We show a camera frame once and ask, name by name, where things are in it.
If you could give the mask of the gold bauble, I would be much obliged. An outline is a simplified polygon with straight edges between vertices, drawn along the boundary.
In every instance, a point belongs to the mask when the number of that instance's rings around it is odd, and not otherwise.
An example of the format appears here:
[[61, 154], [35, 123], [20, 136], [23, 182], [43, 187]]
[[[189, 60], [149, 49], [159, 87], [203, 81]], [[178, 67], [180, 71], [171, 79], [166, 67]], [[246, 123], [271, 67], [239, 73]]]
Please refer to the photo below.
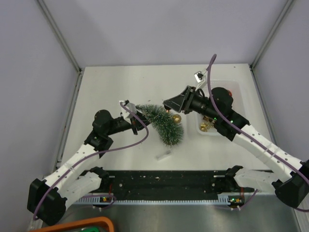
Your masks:
[[179, 124], [179, 123], [181, 123], [182, 117], [179, 114], [174, 114], [172, 116], [172, 120], [173, 120], [174, 123]]

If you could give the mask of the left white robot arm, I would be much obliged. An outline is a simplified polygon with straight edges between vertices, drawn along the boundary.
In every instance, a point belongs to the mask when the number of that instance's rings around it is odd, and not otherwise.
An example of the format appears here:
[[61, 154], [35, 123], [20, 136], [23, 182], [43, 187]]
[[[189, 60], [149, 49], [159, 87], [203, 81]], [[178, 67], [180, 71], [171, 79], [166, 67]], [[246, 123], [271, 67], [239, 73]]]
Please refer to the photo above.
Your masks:
[[42, 220], [49, 226], [60, 221], [66, 210], [86, 194], [98, 190], [106, 191], [109, 179], [105, 171], [95, 162], [113, 144], [110, 135], [132, 130], [134, 135], [147, 129], [149, 120], [137, 110], [122, 110], [120, 117], [112, 118], [107, 110], [94, 116], [92, 131], [78, 151], [63, 165], [44, 179], [35, 179], [29, 186], [27, 209], [33, 213], [34, 221]]

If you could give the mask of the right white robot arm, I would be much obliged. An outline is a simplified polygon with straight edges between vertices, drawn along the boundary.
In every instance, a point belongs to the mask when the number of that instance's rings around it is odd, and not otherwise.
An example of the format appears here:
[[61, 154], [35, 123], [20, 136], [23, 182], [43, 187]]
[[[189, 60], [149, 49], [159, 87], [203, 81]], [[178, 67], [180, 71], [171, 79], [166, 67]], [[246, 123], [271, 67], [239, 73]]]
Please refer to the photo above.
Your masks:
[[259, 133], [242, 115], [232, 108], [231, 93], [223, 88], [211, 90], [209, 97], [201, 90], [187, 86], [178, 96], [163, 101], [167, 110], [188, 114], [199, 113], [214, 122], [223, 137], [245, 148], [270, 172], [234, 166], [225, 173], [225, 185], [230, 191], [252, 188], [272, 193], [287, 206], [298, 209], [309, 192], [309, 163], [289, 155]]

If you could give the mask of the small green christmas tree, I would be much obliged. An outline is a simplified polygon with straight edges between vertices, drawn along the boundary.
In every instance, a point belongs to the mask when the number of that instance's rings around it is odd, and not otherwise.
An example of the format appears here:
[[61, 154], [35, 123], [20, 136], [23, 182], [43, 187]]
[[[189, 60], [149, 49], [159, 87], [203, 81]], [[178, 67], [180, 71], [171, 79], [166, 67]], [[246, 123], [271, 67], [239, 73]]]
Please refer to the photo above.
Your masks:
[[181, 123], [173, 120], [173, 113], [157, 104], [139, 104], [136, 109], [143, 114], [152, 127], [157, 131], [159, 139], [166, 146], [179, 145], [183, 140], [184, 129]]

